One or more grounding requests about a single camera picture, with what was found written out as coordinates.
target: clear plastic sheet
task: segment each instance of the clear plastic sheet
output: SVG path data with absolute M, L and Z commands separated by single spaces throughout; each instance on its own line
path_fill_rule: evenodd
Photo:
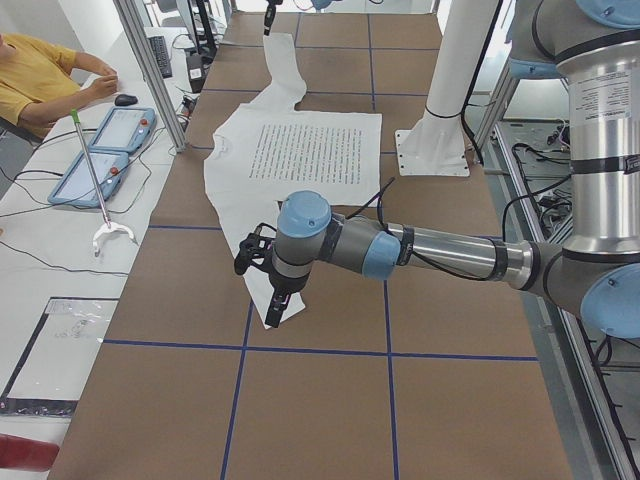
M 52 297 L 0 395 L 0 414 L 70 417 L 117 299 Z

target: metal base plate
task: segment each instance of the metal base plate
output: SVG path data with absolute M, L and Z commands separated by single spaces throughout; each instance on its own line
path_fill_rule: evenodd
M 400 152 L 400 145 L 409 136 L 411 130 L 396 130 L 396 152 Z M 434 175 L 448 177 L 468 177 L 469 166 L 466 158 L 461 155 L 460 158 L 445 159 L 441 165 L 425 165 L 424 158 L 418 155 L 407 155 L 398 153 L 398 169 L 400 175 Z

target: white pillar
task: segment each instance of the white pillar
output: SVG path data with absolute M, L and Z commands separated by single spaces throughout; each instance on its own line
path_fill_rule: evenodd
M 427 108 L 460 113 L 499 0 L 453 0 Z M 460 116 L 425 109 L 409 131 L 396 132 L 401 175 L 468 176 Z

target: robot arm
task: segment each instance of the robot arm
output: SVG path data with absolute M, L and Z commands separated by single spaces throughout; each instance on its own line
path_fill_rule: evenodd
M 377 280 L 386 280 L 396 266 L 410 265 L 473 281 L 504 281 L 576 315 L 593 283 L 619 266 L 563 262 L 559 245 L 504 243 L 360 216 L 345 218 L 310 191 L 285 200 L 275 238 L 261 236 L 262 227 L 240 244 L 235 268 L 239 275 L 249 266 L 268 273 L 274 294 L 265 323 L 272 327 L 278 327 L 289 296 L 304 288 L 316 260 Z
M 381 280 L 395 266 L 413 265 L 468 280 L 505 281 L 608 335 L 640 337 L 638 3 L 516 4 L 512 71 L 548 78 L 548 67 L 557 66 L 569 81 L 573 234 L 563 246 L 345 219 L 319 195 L 297 192 L 283 205 L 275 238 L 261 236 L 259 227 L 236 258 L 238 274 L 249 266 L 269 274 L 274 295 L 266 323 L 278 326 L 289 296 L 321 260 Z

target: shirt sleeve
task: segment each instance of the shirt sleeve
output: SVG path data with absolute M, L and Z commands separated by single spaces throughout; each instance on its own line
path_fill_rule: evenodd
M 0 84 L 0 117 L 18 125 L 20 113 L 30 103 L 33 103 L 33 100 Z
M 64 70 L 65 73 L 70 74 L 71 70 L 76 63 L 76 51 L 62 45 L 54 45 L 36 37 L 24 35 L 25 41 L 43 55 L 51 59 Z

